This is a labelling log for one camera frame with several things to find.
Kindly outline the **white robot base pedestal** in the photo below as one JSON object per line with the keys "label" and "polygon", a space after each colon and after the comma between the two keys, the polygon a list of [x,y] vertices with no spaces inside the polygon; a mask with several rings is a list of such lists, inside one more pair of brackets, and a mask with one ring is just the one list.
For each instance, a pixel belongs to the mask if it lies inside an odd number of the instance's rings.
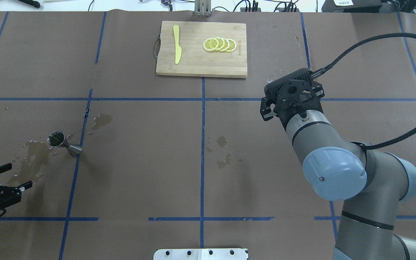
{"label": "white robot base pedestal", "polygon": [[184,248],[160,249],[154,260],[248,260],[247,249],[243,248]]}

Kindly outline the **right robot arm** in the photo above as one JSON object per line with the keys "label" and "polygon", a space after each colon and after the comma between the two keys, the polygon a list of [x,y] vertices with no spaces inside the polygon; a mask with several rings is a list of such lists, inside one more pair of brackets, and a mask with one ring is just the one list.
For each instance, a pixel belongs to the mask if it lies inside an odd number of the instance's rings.
{"label": "right robot arm", "polygon": [[344,140],[323,113],[313,72],[299,69],[265,88],[260,114],[278,117],[305,178],[328,201],[343,201],[334,260],[416,260],[416,239],[394,234],[400,202],[416,195],[416,167],[368,143]]}

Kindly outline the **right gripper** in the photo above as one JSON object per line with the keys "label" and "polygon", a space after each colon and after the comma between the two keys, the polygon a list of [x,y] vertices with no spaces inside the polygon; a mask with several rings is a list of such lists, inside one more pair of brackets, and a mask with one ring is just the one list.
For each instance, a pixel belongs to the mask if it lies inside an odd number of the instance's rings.
{"label": "right gripper", "polygon": [[325,95],[322,84],[316,82],[309,69],[298,69],[264,87],[260,115],[264,121],[278,117],[285,127],[292,117],[307,117],[310,110],[323,112],[321,98]]}

